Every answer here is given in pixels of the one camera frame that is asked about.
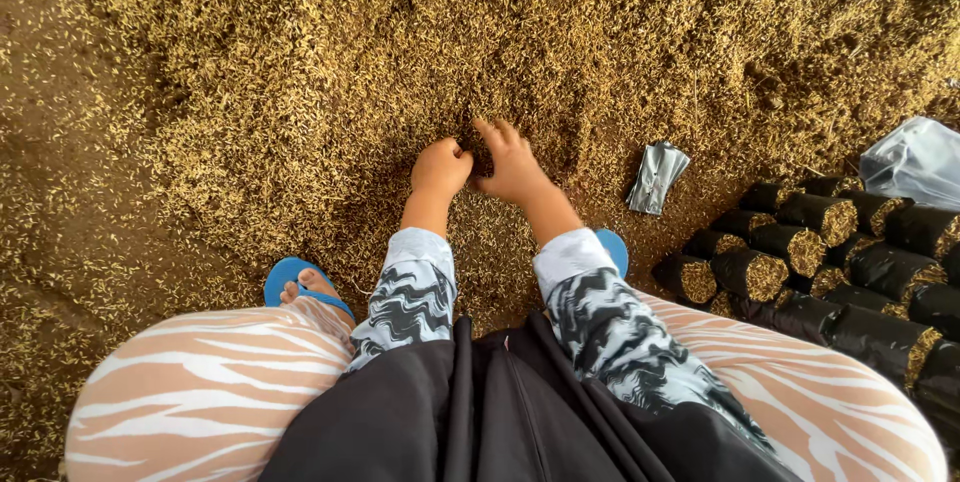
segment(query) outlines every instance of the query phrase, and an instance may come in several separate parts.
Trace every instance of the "patterned pants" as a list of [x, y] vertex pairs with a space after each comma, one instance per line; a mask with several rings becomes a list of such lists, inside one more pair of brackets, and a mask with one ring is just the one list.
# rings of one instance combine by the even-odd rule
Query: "patterned pants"
[[[805, 480], [940, 482], [917, 409], [864, 365], [812, 343], [643, 294]], [[93, 372], [70, 420], [71, 482], [255, 479], [291, 419], [351, 362], [352, 322], [299, 297], [176, 316]]]

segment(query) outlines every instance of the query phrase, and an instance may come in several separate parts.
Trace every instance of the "flip-flop strap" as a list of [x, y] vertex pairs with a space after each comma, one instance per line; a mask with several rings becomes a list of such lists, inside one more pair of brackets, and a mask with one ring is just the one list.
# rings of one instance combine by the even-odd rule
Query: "flip-flop strap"
[[353, 319], [354, 322], [356, 322], [356, 317], [354, 316], [354, 312], [351, 311], [351, 308], [348, 307], [347, 304], [344, 304], [344, 302], [340, 298], [331, 296], [329, 294], [324, 294], [322, 292], [310, 291], [309, 289], [304, 288], [304, 286], [301, 285], [299, 282], [296, 283], [296, 286], [299, 287], [298, 294], [300, 296], [310, 296], [312, 298], [317, 298], [318, 301], [323, 302], [324, 304], [330, 304], [333, 307], [340, 308], [344, 310], [346, 314]]

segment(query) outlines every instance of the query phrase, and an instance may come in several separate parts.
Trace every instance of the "blue flip-flop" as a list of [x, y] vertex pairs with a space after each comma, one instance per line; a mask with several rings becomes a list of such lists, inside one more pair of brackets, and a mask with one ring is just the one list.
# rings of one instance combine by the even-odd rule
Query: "blue flip-flop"
[[330, 285], [333, 285], [333, 282], [330, 281], [330, 278], [321, 270], [317, 265], [313, 263], [308, 263], [304, 259], [299, 259], [297, 257], [285, 257], [280, 259], [280, 262], [273, 265], [273, 268], [270, 270], [270, 273], [267, 274], [267, 281], [263, 284], [263, 301], [267, 304], [267, 307], [276, 307], [281, 304], [281, 292], [283, 292], [283, 286], [288, 281], [296, 282], [296, 286], [299, 288], [300, 296], [313, 296], [324, 304], [330, 304], [331, 306], [338, 307], [350, 316], [354, 318], [354, 312], [351, 311], [351, 308], [347, 307], [347, 304], [329, 294], [323, 294], [322, 292], [315, 292], [306, 289], [301, 285], [300, 281], [297, 280], [297, 277], [300, 275], [300, 272], [304, 268], [312, 268], [319, 272], [319, 275], [323, 276]]
[[627, 244], [612, 230], [600, 229], [596, 231], [596, 235], [604, 249], [609, 252], [609, 257], [613, 259], [616, 271], [620, 272], [620, 279], [627, 277], [627, 267], [630, 266]]

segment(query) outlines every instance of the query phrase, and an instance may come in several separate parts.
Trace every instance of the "clear plastic bag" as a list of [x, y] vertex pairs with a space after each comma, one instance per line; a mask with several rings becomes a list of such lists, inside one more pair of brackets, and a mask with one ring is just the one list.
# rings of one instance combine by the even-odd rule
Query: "clear plastic bag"
[[936, 120], [906, 120], [860, 156], [860, 177], [869, 193], [960, 211], [960, 133]]

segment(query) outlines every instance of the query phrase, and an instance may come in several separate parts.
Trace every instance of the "dirt floor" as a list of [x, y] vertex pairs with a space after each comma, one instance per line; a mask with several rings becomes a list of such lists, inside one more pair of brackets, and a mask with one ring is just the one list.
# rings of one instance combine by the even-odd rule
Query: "dirt floor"
[[[957, 127], [958, 81], [960, 0], [0, 0], [0, 478], [57, 478], [103, 356], [261, 303], [284, 255], [365, 316], [417, 151], [483, 158], [474, 116], [514, 120], [660, 292], [751, 182]], [[692, 162], [656, 218], [623, 196], [659, 139]], [[541, 305], [515, 208], [462, 193], [449, 239], [477, 333]]]

